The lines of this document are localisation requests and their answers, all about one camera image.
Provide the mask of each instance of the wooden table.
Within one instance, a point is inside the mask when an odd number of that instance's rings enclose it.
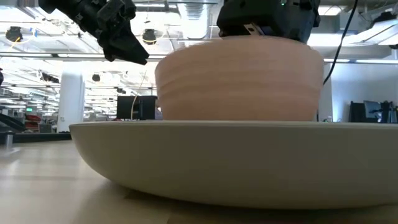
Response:
[[[398,223],[398,207],[277,211],[180,202],[120,187],[81,159],[71,141],[16,144],[0,158],[1,223]]]

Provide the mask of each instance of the computer monitor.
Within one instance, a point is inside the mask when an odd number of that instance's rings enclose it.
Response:
[[[376,118],[378,122],[382,119],[382,108],[379,102],[364,101],[366,118]]]
[[[118,96],[116,117],[131,119],[131,106],[135,96]],[[157,96],[138,96],[133,108],[133,119],[155,119],[155,102]]]

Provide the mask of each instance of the black cable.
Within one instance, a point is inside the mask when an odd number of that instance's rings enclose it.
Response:
[[[354,14],[355,14],[355,10],[356,10],[357,6],[358,6],[358,0],[355,0],[353,10],[351,11],[351,14],[349,15],[346,28],[344,29],[343,35],[341,36],[341,42],[340,42],[340,45],[337,48],[336,56],[335,56],[335,59],[334,59],[332,65],[331,65],[331,68],[330,68],[330,71],[329,71],[329,75],[325,78],[325,81],[323,81],[323,84],[326,84],[326,82],[328,82],[329,78],[331,77],[331,74],[333,73],[333,70],[335,69],[338,55],[340,54],[341,47],[343,46],[343,40],[346,37],[349,25],[351,25],[351,21],[353,20],[353,17],[354,17]]]

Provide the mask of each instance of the pink bowl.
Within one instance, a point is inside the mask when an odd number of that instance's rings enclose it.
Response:
[[[311,121],[323,59],[294,40],[236,37],[178,50],[155,76],[167,120]]]

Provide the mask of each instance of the ceiling pipe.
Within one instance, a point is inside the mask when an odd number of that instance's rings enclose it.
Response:
[[[355,0],[321,0],[321,6],[353,6]],[[359,1],[358,7],[368,7],[369,10],[397,3],[396,0],[366,0]]]
[[[182,19],[182,30],[185,38],[203,39],[209,33],[209,4],[177,4]]]

